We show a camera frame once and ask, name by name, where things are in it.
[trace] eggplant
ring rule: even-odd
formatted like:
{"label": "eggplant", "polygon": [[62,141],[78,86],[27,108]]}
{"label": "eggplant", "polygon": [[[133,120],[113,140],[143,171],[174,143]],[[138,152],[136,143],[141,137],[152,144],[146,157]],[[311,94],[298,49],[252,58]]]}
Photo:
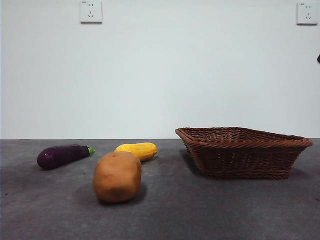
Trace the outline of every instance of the eggplant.
{"label": "eggplant", "polygon": [[95,150],[82,145],[58,145],[44,149],[36,158],[38,165],[51,170],[62,165],[86,158],[95,153]]}

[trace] white outlet plate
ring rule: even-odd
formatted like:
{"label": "white outlet plate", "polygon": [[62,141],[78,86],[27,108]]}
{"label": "white outlet plate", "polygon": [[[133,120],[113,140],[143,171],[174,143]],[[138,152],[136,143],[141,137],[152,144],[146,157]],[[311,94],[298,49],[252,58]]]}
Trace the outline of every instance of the white outlet plate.
{"label": "white outlet plate", "polygon": [[296,24],[317,25],[319,22],[319,4],[317,2],[298,2],[296,5]]}
{"label": "white outlet plate", "polygon": [[80,2],[80,23],[102,24],[101,0],[82,0]]}

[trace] brown potato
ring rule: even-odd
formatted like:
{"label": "brown potato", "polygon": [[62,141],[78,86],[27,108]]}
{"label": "brown potato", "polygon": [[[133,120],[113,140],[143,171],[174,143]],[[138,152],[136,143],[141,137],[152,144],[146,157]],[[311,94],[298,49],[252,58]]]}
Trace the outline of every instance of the brown potato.
{"label": "brown potato", "polygon": [[110,152],[95,166],[93,189],[105,202],[125,202],[134,198],[141,183],[141,163],[131,152]]}

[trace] yellow zucchini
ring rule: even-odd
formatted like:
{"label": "yellow zucchini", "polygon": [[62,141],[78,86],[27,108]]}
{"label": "yellow zucchini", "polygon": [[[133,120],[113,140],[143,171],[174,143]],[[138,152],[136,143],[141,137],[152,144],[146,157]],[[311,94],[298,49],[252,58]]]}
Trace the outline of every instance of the yellow zucchini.
{"label": "yellow zucchini", "polygon": [[142,142],[135,144],[122,144],[118,146],[115,152],[129,152],[136,155],[141,162],[151,159],[157,153],[157,146],[152,142]]}

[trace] brown wicker basket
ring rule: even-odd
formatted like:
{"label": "brown wicker basket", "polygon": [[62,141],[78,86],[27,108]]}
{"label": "brown wicker basket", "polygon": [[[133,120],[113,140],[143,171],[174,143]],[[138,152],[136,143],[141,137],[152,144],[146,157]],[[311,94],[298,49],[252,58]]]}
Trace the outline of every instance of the brown wicker basket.
{"label": "brown wicker basket", "polygon": [[313,143],[242,127],[178,128],[199,170],[213,179],[287,179],[299,154]]}

